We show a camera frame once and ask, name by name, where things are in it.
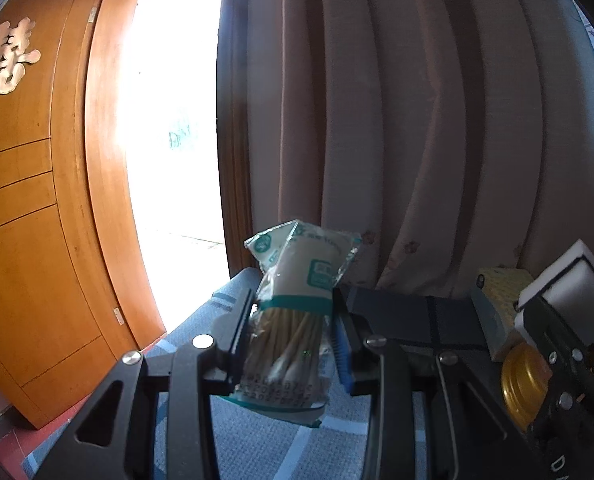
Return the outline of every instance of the green label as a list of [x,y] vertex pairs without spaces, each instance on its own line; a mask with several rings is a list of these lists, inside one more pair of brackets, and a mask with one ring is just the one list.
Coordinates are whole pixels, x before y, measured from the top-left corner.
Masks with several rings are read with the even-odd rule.
[[311,260],[306,283],[316,288],[332,290],[333,269],[330,262],[325,260]]
[[270,300],[260,301],[260,310],[267,308],[289,308],[301,312],[312,312],[321,316],[331,316],[333,311],[332,298],[318,298],[316,296],[274,296]]
[[258,253],[265,253],[267,250],[270,249],[271,241],[272,238],[270,237],[270,235],[261,235],[257,240],[255,240],[255,245],[253,245],[253,248]]

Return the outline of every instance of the white foam block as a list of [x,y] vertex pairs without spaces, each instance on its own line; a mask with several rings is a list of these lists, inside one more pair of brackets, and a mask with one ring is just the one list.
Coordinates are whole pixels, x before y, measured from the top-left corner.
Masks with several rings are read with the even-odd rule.
[[[575,263],[581,256],[586,259]],[[555,282],[544,290],[552,280]],[[594,255],[581,240],[522,290],[519,306],[542,290],[544,300],[561,314],[579,339],[585,345],[594,343]],[[515,328],[530,341],[523,327],[523,313],[515,319]]]

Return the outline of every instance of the door hinge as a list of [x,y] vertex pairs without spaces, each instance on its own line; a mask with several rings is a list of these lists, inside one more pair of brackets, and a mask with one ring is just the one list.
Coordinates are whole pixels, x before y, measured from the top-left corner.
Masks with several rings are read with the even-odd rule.
[[124,318],[122,317],[122,313],[119,312],[119,309],[118,308],[114,308],[113,309],[113,312],[115,313],[115,317],[117,317],[117,322],[120,325],[123,325],[124,324]]

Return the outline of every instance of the open doorway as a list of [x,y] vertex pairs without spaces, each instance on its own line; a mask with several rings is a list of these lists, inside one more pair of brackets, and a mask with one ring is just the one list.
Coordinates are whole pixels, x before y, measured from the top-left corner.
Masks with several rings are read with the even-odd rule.
[[221,0],[138,0],[118,127],[152,293],[171,332],[229,279],[215,120]]

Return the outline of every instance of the gold chinese character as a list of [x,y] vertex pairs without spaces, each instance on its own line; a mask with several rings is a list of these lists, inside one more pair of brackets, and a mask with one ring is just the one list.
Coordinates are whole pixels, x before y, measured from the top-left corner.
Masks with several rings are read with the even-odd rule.
[[0,25],[0,94],[12,92],[26,73],[22,63],[39,61],[39,50],[26,54],[31,30],[35,22],[24,18],[19,25],[10,28],[10,22]]

